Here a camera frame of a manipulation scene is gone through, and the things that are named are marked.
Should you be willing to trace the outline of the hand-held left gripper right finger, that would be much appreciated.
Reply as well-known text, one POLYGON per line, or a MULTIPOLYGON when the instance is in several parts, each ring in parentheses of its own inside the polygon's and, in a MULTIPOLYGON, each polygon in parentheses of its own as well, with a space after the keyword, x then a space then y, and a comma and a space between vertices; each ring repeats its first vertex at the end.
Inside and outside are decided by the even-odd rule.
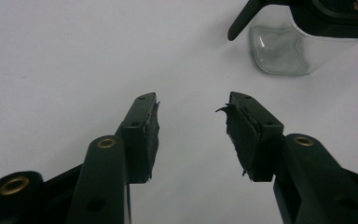
POLYGON ((284 224, 358 224, 358 174, 317 139, 283 124, 249 95, 233 91, 221 110, 243 172, 274 183, 284 224))

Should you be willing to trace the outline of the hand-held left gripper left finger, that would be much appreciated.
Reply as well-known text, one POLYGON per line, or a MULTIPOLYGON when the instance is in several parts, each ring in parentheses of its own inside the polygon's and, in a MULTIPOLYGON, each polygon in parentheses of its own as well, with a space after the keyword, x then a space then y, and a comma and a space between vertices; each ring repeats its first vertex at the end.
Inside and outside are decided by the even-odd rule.
POLYGON ((137 97, 113 135, 89 144, 65 224, 131 224, 131 184, 152 177, 158 151, 153 92, 137 97))

